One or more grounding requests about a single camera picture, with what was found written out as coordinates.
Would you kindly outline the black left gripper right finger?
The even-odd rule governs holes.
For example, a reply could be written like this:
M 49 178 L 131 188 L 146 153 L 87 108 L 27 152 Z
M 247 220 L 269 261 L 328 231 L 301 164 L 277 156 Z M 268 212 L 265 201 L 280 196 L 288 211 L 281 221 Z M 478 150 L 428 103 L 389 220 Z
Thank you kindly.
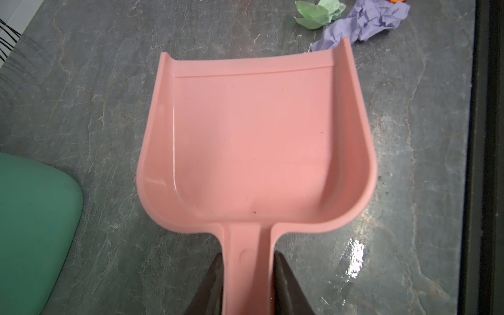
M 274 314 L 315 315 L 286 258 L 279 251 L 274 252 L 273 269 Z

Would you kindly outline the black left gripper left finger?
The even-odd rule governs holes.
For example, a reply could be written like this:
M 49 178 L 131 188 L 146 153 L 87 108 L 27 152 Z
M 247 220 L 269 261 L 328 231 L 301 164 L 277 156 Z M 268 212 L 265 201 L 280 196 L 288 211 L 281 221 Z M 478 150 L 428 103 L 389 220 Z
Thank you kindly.
M 223 308 L 223 254 L 216 254 L 184 315 L 221 315 Z

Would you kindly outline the pink plastic dustpan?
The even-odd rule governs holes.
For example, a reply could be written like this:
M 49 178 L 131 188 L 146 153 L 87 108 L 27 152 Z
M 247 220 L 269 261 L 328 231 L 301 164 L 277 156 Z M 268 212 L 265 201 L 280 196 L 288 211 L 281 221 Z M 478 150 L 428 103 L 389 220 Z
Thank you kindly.
M 258 59 L 162 53 L 136 173 L 167 230 L 214 235 L 224 314 L 271 314 L 273 254 L 288 233 L 354 220 L 377 157 L 351 44 Z

